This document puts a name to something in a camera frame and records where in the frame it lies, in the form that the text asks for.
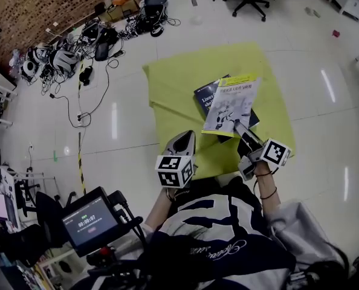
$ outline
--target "gray sleeve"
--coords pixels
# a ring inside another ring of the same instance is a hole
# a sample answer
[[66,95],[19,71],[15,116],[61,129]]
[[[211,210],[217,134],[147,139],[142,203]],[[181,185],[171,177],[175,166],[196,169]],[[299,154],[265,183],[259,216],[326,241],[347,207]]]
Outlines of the gray sleeve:
[[266,216],[270,238],[296,257],[299,269],[314,262],[338,260],[325,232],[307,206],[298,201],[288,201]]

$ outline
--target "green object on floor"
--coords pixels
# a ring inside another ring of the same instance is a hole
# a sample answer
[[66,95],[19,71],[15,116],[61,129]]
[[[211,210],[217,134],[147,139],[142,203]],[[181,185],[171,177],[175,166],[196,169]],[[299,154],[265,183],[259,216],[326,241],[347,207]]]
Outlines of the green object on floor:
[[282,93],[267,58],[257,43],[205,48],[152,62],[143,67],[149,81],[149,104],[154,110],[161,151],[175,135],[196,133],[195,179],[238,170],[239,139],[221,144],[216,135],[201,134],[205,117],[194,90],[230,74],[255,73],[262,83],[253,103],[260,123],[252,131],[262,140],[274,138],[295,151],[295,139]]

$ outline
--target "person's hand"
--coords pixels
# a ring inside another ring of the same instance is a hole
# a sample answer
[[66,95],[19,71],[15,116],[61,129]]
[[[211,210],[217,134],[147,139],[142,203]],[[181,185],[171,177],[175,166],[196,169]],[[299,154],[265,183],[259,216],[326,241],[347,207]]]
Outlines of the person's hand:
[[271,172],[271,170],[270,170],[270,167],[268,166],[267,162],[260,160],[256,163],[256,168],[254,170],[254,174],[256,176],[266,175],[266,174],[269,174],[270,172]]

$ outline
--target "brick wall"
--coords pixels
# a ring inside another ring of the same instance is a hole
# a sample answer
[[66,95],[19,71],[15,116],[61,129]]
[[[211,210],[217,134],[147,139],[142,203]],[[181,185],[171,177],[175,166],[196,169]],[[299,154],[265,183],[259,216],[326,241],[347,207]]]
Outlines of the brick wall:
[[0,72],[7,74],[13,49],[26,51],[29,46],[54,37],[50,28],[62,33],[94,11],[103,0],[0,0]]

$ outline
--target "person's arm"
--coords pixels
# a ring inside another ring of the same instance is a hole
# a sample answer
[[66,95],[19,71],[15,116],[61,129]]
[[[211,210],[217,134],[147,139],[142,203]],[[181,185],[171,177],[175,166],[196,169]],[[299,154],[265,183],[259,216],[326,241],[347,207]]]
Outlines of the person's arm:
[[[173,198],[176,189],[168,188],[169,195]],[[160,194],[158,195],[157,200],[153,208],[151,209],[150,214],[148,215],[145,224],[150,226],[153,231],[157,229],[161,224],[165,222],[167,219],[167,215],[169,214],[170,207],[172,206],[172,202],[166,195],[166,188],[162,188]]]
[[264,214],[270,214],[280,204],[280,199],[277,192],[275,192],[276,186],[268,163],[265,161],[257,162],[254,174],[259,184]]

